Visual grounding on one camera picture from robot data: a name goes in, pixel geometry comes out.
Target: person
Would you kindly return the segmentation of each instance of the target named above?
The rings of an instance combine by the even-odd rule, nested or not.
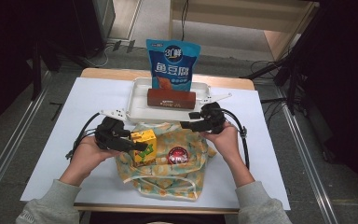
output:
[[[260,181],[255,181],[244,164],[238,146],[236,127],[228,122],[220,134],[203,132],[201,136],[214,143],[227,163],[240,203],[239,223],[291,223],[282,203],[271,199]],[[78,223],[79,213],[73,207],[79,187],[101,162],[121,152],[99,149],[93,136],[85,137],[62,176],[41,199],[29,201],[17,217],[16,223]]]

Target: sleeve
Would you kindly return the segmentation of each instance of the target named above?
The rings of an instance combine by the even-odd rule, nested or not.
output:
[[[239,223],[292,223],[283,210],[281,201],[271,199],[260,181],[244,185],[235,191],[240,202]]]
[[[41,199],[29,201],[17,217],[16,223],[79,223],[79,213],[74,208],[80,187],[54,180]]]

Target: cardboard box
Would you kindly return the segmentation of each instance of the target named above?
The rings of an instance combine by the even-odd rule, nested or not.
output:
[[[142,165],[149,165],[156,161],[157,156],[157,138],[153,130],[145,130],[131,134],[131,139],[134,142],[147,143],[147,149],[145,151],[133,150],[131,152],[133,165],[135,167]]]

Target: black equipment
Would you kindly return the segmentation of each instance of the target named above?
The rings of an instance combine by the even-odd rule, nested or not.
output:
[[[207,105],[204,105],[201,108],[200,112],[191,112],[188,115],[190,119],[201,119],[199,121],[189,122],[189,121],[181,121],[180,124],[183,129],[190,129],[193,132],[206,132],[211,131],[211,133],[219,134],[223,131],[223,124],[226,121],[225,115],[229,115],[232,117],[235,122],[237,123],[240,137],[243,144],[243,152],[245,155],[245,163],[248,169],[250,168],[249,165],[249,152],[248,146],[246,144],[246,129],[245,127],[241,126],[240,121],[237,117],[229,112],[228,110],[221,108],[217,102],[213,102]]]
[[[129,152],[130,150],[145,151],[147,148],[147,143],[134,143],[122,137],[131,139],[131,131],[124,129],[123,121],[109,117],[103,119],[95,132],[97,146],[100,149]]]
[[[301,37],[297,40],[296,44],[290,50],[288,55],[279,61],[260,69],[252,73],[249,76],[244,76],[240,78],[255,79],[257,77],[263,76],[264,74],[275,70],[277,67],[280,67],[278,74],[274,78],[274,83],[277,86],[283,86],[287,79],[290,80],[289,90],[287,96],[287,106],[292,115],[295,114],[294,109],[294,100],[296,93],[296,85],[298,82],[298,77],[300,75],[300,68],[303,64],[307,62],[308,52],[307,50],[311,45],[316,45],[316,41],[313,39],[313,35],[318,31],[319,26],[321,26],[321,21],[324,19],[327,9],[330,8],[330,3],[328,1],[318,1],[320,3],[319,9],[316,11],[315,16],[312,18],[307,28]]]
[[[53,0],[45,10],[43,37],[84,58],[104,49],[116,17],[108,0]]]
[[[214,110],[219,108],[220,105],[216,102],[204,105],[200,112],[191,112],[188,114],[191,119],[203,118],[203,120],[194,122],[181,121],[180,124],[183,129],[191,129],[193,132],[211,130],[212,133],[221,133],[226,118],[221,110]]]
[[[66,154],[66,159],[72,159],[75,154],[77,147],[79,146],[81,140],[91,133],[86,133],[86,128],[89,124],[100,115],[100,113],[92,116],[89,121],[84,125],[82,131],[80,132],[78,138],[74,142],[74,147],[72,150]],[[134,143],[131,140],[131,131],[124,129],[124,122],[119,119],[112,119],[106,117],[103,119],[103,122],[97,126],[95,130],[95,140],[96,144],[100,149],[113,149],[116,151],[129,152],[131,150],[145,151],[147,148],[146,143]]]

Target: white plastic tray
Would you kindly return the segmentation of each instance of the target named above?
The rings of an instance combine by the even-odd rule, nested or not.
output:
[[[152,78],[138,77],[133,80],[132,92],[126,112],[129,121],[133,123],[190,121],[188,113],[200,112],[202,108],[200,101],[210,95],[210,86],[202,82],[193,82],[191,84],[191,91],[196,93],[196,105],[193,110],[156,107],[147,105],[147,90],[150,88],[152,88]]]

